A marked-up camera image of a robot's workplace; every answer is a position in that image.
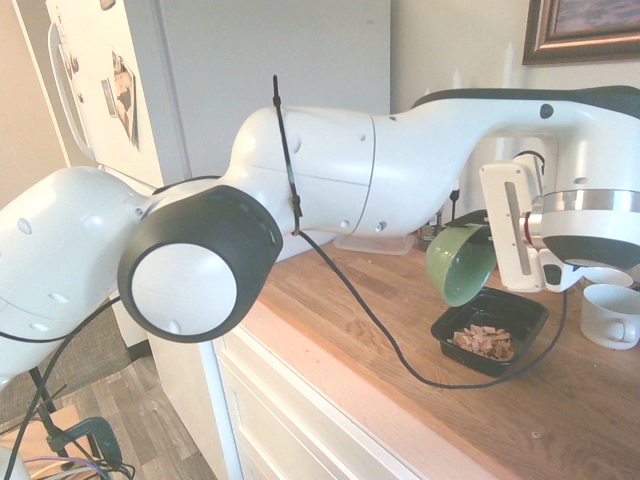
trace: white wall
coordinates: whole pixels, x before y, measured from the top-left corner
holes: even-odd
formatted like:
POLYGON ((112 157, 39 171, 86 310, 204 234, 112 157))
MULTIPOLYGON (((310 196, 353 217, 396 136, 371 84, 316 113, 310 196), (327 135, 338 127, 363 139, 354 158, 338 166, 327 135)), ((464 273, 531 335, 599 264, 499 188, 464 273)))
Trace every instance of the white wall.
POLYGON ((0 208, 66 166, 10 0, 0 0, 0 208))
MULTIPOLYGON (((394 0, 392 4, 392 110, 411 108, 427 88, 452 87, 456 68, 462 87, 500 87, 509 43, 515 50, 513 87, 640 87, 640 60, 561 66, 523 66, 529 0, 394 0)), ((505 152, 515 155, 516 144, 505 152)), ((476 149, 461 177, 457 213, 484 208, 477 171, 495 159, 495 140, 476 149)), ((446 214, 450 206, 445 207, 446 214)))

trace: photo on fridge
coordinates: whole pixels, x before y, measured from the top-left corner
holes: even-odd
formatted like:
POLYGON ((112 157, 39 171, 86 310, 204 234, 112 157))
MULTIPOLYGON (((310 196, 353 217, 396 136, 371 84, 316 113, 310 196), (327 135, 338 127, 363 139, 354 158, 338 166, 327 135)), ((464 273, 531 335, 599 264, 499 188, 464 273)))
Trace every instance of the photo on fridge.
POLYGON ((122 122, 129 141, 137 146, 135 77, 120 55, 112 52, 112 56, 114 96, 118 118, 122 122))

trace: white cabinet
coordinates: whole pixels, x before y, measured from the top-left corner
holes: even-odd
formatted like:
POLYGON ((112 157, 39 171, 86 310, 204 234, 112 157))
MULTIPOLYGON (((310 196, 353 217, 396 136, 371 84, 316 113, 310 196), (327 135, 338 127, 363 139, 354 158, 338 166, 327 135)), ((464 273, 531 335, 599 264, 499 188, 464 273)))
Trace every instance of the white cabinet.
POLYGON ((421 478, 247 330, 215 349, 245 479, 421 478))

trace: clear plastic tray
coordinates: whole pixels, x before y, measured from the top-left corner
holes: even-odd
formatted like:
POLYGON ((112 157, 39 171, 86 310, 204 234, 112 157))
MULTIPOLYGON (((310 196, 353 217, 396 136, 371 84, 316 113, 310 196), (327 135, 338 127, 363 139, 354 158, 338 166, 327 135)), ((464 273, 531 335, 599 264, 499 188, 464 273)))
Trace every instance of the clear plastic tray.
POLYGON ((340 235, 335 238, 333 244, 343 250, 356 252, 382 253, 384 255, 405 255, 411 247, 415 237, 404 235, 402 237, 355 237, 340 235))

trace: fridge magnet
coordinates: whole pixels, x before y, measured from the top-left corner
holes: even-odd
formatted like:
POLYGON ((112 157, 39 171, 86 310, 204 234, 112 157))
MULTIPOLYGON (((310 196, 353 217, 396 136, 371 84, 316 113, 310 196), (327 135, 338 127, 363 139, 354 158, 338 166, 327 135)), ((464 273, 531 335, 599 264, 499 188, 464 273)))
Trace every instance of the fridge magnet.
POLYGON ((101 80, 102 91, 104 93, 104 99, 107 102, 107 109, 109 110, 109 115, 112 117, 118 116, 118 110, 116 108, 116 101, 113 99, 113 91, 111 90, 111 82, 109 82, 108 78, 101 80))
POLYGON ((118 118, 122 122, 129 141, 133 145, 137 145, 135 77, 120 55, 112 52, 112 56, 114 96, 118 118))

